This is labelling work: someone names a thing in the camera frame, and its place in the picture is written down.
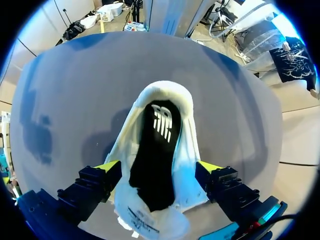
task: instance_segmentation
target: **white box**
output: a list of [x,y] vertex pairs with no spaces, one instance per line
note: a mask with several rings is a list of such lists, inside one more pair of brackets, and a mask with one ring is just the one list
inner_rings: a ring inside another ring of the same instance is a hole
[[107,6],[111,9],[112,15],[118,17],[122,12],[122,2],[108,4]]

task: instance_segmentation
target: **transparent plastic sheet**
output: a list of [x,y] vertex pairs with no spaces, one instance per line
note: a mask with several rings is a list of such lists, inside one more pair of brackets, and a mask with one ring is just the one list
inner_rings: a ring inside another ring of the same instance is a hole
[[257,36],[242,51],[242,54],[246,55],[246,60],[248,62],[252,62],[253,60],[257,59],[261,54],[269,50],[281,48],[282,43],[285,41],[285,37],[280,33],[278,29],[272,29],[261,34],[260,36]]

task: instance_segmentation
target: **desk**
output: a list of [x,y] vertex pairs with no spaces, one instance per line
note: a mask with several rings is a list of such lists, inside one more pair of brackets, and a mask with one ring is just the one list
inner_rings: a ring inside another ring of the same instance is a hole
[[[201,159],[232,166],[243,182],[271,193],[282,144],[280,103],[235,61],[191,40],[150,32],[110,32],[60,44],[30,62],[17,84],[11,150],[23,193],[44,188],[55,198],[86,165],[102,164],[139,93],[168,80],[194,103]],[[129,240],[110,203],[80,227],[109,240]],[[188,210],[187,239],[230,221],[216,204]]]

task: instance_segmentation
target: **clutter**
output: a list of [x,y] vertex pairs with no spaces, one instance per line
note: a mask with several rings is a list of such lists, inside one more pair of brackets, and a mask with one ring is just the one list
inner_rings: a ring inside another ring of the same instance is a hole
[[75,21],[70,24],[63,34],[63,38],[66,40],[74,39],[78,34],[85,31],[85,26],[80,23],[80,21]]
[[139,22],[129,21],[123,28],[123,31],[130,32],[146,32],[144,25]]
[[100,20],[103,23],[111,22],[114,19],[111,9],[104,8],[103,10],[98,9],[97,13],[100,14]]
[[85,29],[92,28],[97,22],[98,16],[87,16],[86,18],[80,20],[80,24],[84,26]]
[[97,10],[97,13],[107,14],[109,11],[111,11],[113,17],[118,17],[122,12],[122,6],[122,2],[103,5]]

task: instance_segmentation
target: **floor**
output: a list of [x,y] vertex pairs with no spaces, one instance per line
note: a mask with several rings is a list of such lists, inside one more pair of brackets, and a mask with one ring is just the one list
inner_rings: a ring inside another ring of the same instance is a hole
[[[115,17],[112,22],[105,22],[105,32],[122,31],[126,22],[128,11],[124,11],[118,17]],[[100,23],[87,29],[80,34],[78,38],[98,34],[101,32]],[[208,26],[199,24],[193,32],[191,39],[208,39]],[[211,41],[203,41],[203,44],[221,54],[224,54],[237,63],[243,65],[241,58],[236,56],[235,43],[232,37],[228,37],[225,42],[220,38],[215,38]],[[313,185],[313,181],[317,174],[316,166],[298,166],[289,164],[279,164],[272,195],[280,201],[288,204],[285,214],[294,214],[303,206],[306,197]],[[289,224],[289,221],[282,221],[277,223],[273,228],[273,239],[278,236],[283,229]]]

